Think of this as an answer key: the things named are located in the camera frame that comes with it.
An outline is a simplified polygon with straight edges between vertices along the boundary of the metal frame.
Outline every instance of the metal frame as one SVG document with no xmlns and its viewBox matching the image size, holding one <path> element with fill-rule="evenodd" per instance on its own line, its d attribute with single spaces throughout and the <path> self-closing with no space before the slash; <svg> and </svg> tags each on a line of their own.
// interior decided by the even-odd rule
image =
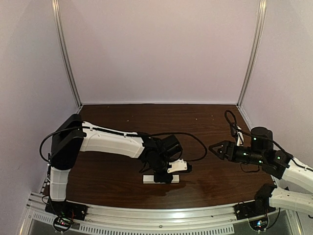
<svg viewBox="0 0 313 235">
<path fill-rule="evenodd" d="M 31 193 L 22 216 L 18 235 L 29 235 L 33 220 L 52 224 L 55 216 L 45 212 L 42 196 L 42 194 Z M 90 235 L 229 235 L 235 233 L 234 224 L 245 221 L 236 219 L 233 209 L 236 203 L 172 210 L 86 205 L 88 212 L 85 221 L 75 221 L 77 223 L 71 230 Z M 303 234 L 297 213 L 286 211 L 293 234 Z"/>
<path fill-rule="evenodd" d="M 80 108 L 82 106 L 82 102 L 80 100 L 77 87 L 75 84 L 72 68 L 70 66 L 69 62 L 69 57 L 67 53 L 67 46 L 65 43 L 65 37 L 64 37 L 64 32 L 63 32 L 63 27 L 62 27 L 62 21 L 61 21 L 61 13 L 60 13 L 60 8 L 59 8 L 59 0 L 52 0 L 52 8 L 53 8 L 53 15 L 57 27 L 57 33 L 58 33 L 58 39 L 60 43 L 60 48 L 61 48 L 61 53 L 62 53 L 62 58 L 65 66 L 65 70 L 67 72 L 67 77 L 69 81 L 69 85 L 71 87 L 71 90 L 73 92 L 73 96 L 75 99 L 76 106 Z"/>
<path fill-rule="evenodd" d="M 253 67 L 255 64 L 256 56 L 257 56 L 257 51 L 259 48 L 259 44 L 261 41 L 262 37 L 262 32 L 263 32 L 263 26 L 264 26 L 264 21 L 265 21 L 265 15 L 266 15 L 266 8 L 267 8 L 267 0 L 260 0 L 260 5 L 259 5 L 259 12 L 258 12 L 258 18 L 257 18 L 257 23 L 256 23 L 256 28 L 255 28 L 255 33 L 254 33 L 254 39 L 253 39 L 253 44 L 252 44 L 252 50 L 251 50 L 251 55 L 248 63 L 248 68 L 246 70 L 246 76 L 245 80 L 243 83 L 243 87 L 240 92 L 240 96 L 238 99 L 237 106 L 240 108 L 245 94 L 246 90 L 252 75 Z"/>
</svg>

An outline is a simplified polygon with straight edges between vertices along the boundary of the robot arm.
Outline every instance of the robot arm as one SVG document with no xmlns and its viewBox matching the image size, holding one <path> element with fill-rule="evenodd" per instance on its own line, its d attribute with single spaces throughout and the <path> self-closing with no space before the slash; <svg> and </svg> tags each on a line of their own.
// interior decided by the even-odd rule
<svg viewBox="0 0 313 235">
<path fill-rule="evenodd" d="M 156 183 L 171 183 L 173 172 L 190 172 L 192 169 L 184 160 L 171 160 L 182 151 L 174 135 L 159 139 L 144 133 L 116 131 L 82 122 L 79 115 L 72 115 L 58 131 L 60 133 L 52 138 L 49 168 L 50 198 L 55 202 L 66 199 L 68 174 L 80 151 L 114 153 L 139 159 L 154 171 Z"/>
<path fill-rule="evenodd" d="M 253 128 L 251 134 L 272 140 L 272 132 L 264 127 Z M 209 150 L 222 160 L 258 165 L 275 178 L 284 179 L 313 193 L 313 172 L 307 170 L 308 166 L 290 154 L 287 156 L 280 150 L 274 150 L 272 142 L 268 140 L 251 138 L 250 147 L 223 141 L 209 146 Z M 313 195 L 292 192 L 277 188 L 275 185 L 265 184 L 255 195 L 255 211 L 263 214 L 269 207 L 313 214 Z"/>
</svg>

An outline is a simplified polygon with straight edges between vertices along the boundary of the white object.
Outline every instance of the white object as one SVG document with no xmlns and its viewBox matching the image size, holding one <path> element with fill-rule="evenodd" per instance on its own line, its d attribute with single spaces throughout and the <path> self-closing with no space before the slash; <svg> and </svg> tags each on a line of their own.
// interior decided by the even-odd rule
<svg viewBox="0 0 313 235">
<path fill-rule="evenodd" d="M 167 173 L 187 170 L 187 162 L 183 159 L 178 159 L 172 163 L 169 163 L 169 165 L 170 167 L 167 169 Z"/>
<path fill-rule="evenodd" d="M 240 131 L 238 131 L 237 134 L 238 134 L 237 146 L 243 146 L 244 145 L 244 135 Z"/>
<path fill-rule="evenodd" d="M 84 129 L 87 134 L 84 137 L 80 151 L 98 151 L 105 153 L 115 153 L 125 155 L 131 158 L 138 158 L 144 147 L 143 140 L 140 137 L 128 137 L 127 134 L 137 135 L 136 132 L 122 132 L 103 128 L 93 125 L 89 122 L 84 122 L 83 126 L 90 129 Z M 110 134 L 102 131 L 96 131 L 94 128 L 106 129 L 123 134 L 123 136 Z"/>
<path fill-rule="evenodd" d="M 294 158 L 297 164 L 304 167 L 307 165 L 300 162 L 297 158 Z M 313 193 L 313 172 L 307 169 L 303 169 L 294 164 L 293 161 L 289 162 L 289 168 L 286 168 L 282 179 L 287 182 L 295 183 L 296 185 L 306 189 L 307 191 Z"/>
<path fill-rule="evenodd" d="M 269 205 L 305 214 L 313 214 L 313 195 L 276 188 L 269 198 Z"/>
<path fill-rule="evenodd" d="M 154 181 L 153 175 L 144 175 L 143 183 L 144 184 L 163 184 L 163 183 L 156 183 Z M 179 183 L 179 175 L 173 175 L 173 180 L 171 181 L 171 184 L 174 184 L 174 183 Z"/>
<path fill-rule="evenodd" d="M 63 202 L 66 199 L 67 181 L 70 170 L 58 170 L 51 167 L 50 197 L 52 201 Z"/>
</svg>

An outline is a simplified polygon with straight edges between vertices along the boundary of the white block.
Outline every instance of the white block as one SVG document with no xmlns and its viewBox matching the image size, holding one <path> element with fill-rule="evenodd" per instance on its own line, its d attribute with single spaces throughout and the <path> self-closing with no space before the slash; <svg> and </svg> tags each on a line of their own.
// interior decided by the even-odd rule
<svg viewBox="0 0 313 235">
<path fill-rule="evenodd" d="M 153 175 L 144 175 L 143 176 L 143 183 L 144 184 L 164 184 L 164 183 L 155 183 Z M 173 175 L 173 180 L 171 184 L 179 183 L 179 175 Z"/>
</svg>

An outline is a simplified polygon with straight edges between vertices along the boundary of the white arm segment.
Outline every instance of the white arm segment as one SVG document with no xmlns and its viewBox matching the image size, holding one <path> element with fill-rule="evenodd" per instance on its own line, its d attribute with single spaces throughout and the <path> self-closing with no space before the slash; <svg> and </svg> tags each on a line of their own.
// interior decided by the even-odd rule
<svg viewBox="0 0 313 235">
<path fill-rule="evenodd" d="M 304 167 L 308 167 L 307 165 L 300 162 L 297 158 L 294 160 Z M 313 193 L 313 172 L 307 169 L 303 169 L 294 164 L 293 161 L 289 162 L 289 168 L 286 168 L 282 179 L 287 182 L 295 183 L 300 187 L 306 189 L 307 191 Z"/>
<path fill-rule="evenodd" d="M 67 197 L 67 179 L 70 170 L 50 170 L 50 197 L 52 201 L 63 202 Z"/>
<path fill-rule="evenodd" d="M 142 153 L 143 140 L 140 137 L 127 137 L 115 134 L 105 133 L 93 130 L 93 128 L 101 128 L 122 134 L 137 134 L 136 132 L 121 132 L 92 125 L 89 122 L 83 122 L 86 137 L 84 137 L 80 151 L 97 151 L 105 153 L 115 153 L 125 155 L 131 158 L 138 158 Z M 50 171 L 50 197 L 52 201 L 60 202 L 66 199 L 67 179 L 69 170 L 58 170 L 54 167 Z"/>
<path fill-rule="evenodd" d="M 83 126 L 90 129 L 84 129 L 87 134 L 84 137 L 80 151 L 97 151 L 105 153 L 115 153 L 125 155 L 131 158 L 138 158 L 142 153 L 144 146 L 143 140 L 140 137 L 127 137 L 110 134 L 102 131 L 93 130 L 94 128 L 106 129 L 109 131 L 119 132 L 122 134 L 137 134 L 136 132 L 122 132 L 95 126 L 89 122 L 83 122 Z"/>
<path fill-rule="evenodd" d="M 313 195 L 276 188 L 269 198 L 269 205 L 305 214 L 313 214 Z"/>
</svg>

